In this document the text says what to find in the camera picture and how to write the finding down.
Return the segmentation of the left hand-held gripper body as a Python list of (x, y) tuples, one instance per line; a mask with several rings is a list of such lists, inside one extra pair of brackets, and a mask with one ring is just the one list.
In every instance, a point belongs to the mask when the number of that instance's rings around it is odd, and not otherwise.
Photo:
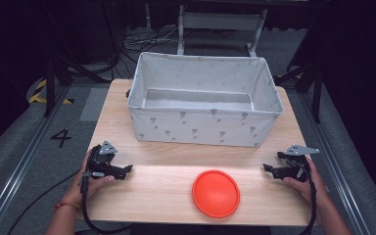
[(94, 179), (110, 175), (123, 180), (126, 177), (126, 168), (111, 165), (117, 152), (118, 149), (107, 140), (94, 146), (87, 160), (86, 170), (89, 175)]

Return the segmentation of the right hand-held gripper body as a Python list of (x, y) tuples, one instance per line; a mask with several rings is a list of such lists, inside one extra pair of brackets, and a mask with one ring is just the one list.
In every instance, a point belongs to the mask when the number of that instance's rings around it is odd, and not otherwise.
[(293, 144), (284, 152), (278, 152), (277, 157), (285, 164), (283, 167), (273, 167), (271, 173), (274, 179), (284, 179), (292, 177), (301, 182), (305, 182), (310, 176), (310, 167), (306, 156), (310, 154), (319, 154), (320, 151), (315, 148)]

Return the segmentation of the orange round plate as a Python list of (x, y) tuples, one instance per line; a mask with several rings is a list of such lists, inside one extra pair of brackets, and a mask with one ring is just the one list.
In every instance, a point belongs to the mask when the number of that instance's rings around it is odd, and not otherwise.
[(206, 170), (196, 177), (192, 196), (197, 208), (213, 218), (230, 216), (240, 204), (240, 190), (236, 181), (216, 169)]

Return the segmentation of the white fabric storage box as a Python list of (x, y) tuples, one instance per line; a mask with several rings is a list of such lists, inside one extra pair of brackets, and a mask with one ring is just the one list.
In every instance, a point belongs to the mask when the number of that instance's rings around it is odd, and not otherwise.
[(258, 147), (283, 104), (263, 58), (144, 52), (127, 100), (139, 141)]

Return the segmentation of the person's right hand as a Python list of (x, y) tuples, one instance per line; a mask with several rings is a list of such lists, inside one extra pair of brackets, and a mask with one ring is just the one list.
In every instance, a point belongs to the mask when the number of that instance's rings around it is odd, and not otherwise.
[[(311, 159), (306, 160), (308, 162), (311, 173), (311, 179), (316, 190), (316, 204), (318, 206), (324, 205), (329, 200), (329, 196), (325, 189), (324, 182), (320, 177), (320, 174), (318, 173), (313, 161)], [(298, 190), (308, 202), (312, 202), (310, 182), (308, 180), (306, 182), (301, 182), (292, 177), (285, 177), (283, 179), (283, 182), (291, 186), (292, 188)]]

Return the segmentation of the person's left hand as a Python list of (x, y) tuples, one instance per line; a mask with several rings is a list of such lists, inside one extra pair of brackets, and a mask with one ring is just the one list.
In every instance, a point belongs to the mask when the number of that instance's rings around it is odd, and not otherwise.
[[(82, 202), (82, 193), (81, 193), (81, 186), (83, 185), (83, 180), (81, 179), (82, 174), (86, 170), (86, 164), (88, 159), (89, 153), (86, 153), (84, 160), (81, 164), (81, 168), (79, 172), (73, 179), (72, 184), (70, 185), (67, 193), (62, 198), (62, 203), (67, 203), (70, 205), (80, 206)], [(94, 179), (91, 176), (88, 177), (88, 184), (87, 184), (87, 193), (86, 197), (92, 197), (100, 188), (104, 187), (110, 182), (113, 182), (115, 178), (111, 175), (104, 176), (98, 179)]]

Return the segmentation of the black tripod stand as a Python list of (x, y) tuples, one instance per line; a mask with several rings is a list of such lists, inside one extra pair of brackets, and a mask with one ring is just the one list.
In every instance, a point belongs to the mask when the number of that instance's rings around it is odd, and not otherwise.
[(277, 86), (290, 80), (294, 77), (300, 76), (299, 81), (295, 85), (295, 89), (298, 93), (307, 93), (310, 87), (313, 87), (311, 113), (314, 120), (320, 123), (320, 100), (322, 90), (322, 71), (320, 65), (306, 64), (300, 66), (294, 70), (287, 72), (281, 76), (274, 76), (273, 80)]
[(104, 79), (97, 75), (95, 72), (86, 69), (80, 64), (77, 64), (66, 57), (56, 56), (48, 60), (47, 71), (44, 75), (47, 85), (47, 103), (44, 116), (50, 116), (56, 105), (56, 90), (55, 79), (58, 79), (62, 86), (72, 85), (73, 78), (72, 72), (69, 68), (73, 68), (79, 74), (84, 75), (97, 83), (110, 83), (109, 80)]

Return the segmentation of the yellow black floor tape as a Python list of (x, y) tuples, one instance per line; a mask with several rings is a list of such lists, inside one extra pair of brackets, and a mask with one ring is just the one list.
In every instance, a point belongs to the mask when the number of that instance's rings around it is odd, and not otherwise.
[(31, 96), (29, 97), (28, 102), (46, 104), (47, 103), (47, 98), (45, 97), (46, 86), (47, 86), (47, 80), (45, 78), (41, 79), (37, 83)]

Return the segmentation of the grey metal stand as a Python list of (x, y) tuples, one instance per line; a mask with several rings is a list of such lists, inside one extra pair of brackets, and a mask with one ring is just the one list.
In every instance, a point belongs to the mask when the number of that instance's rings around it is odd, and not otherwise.
[(184, 30), (194, 29), (227, 29), (247, 30), (254, 33), (254, 39), (246, 47), (250, 57), (257, 55), (259, 38), (266, 19), (266, 10), (256, 15), (241, 15), (228, 13), (193, 13), (187, 12), (184, 5), (179, 6), (178, 16), (178, 45), (177, 55), (184, 54)]

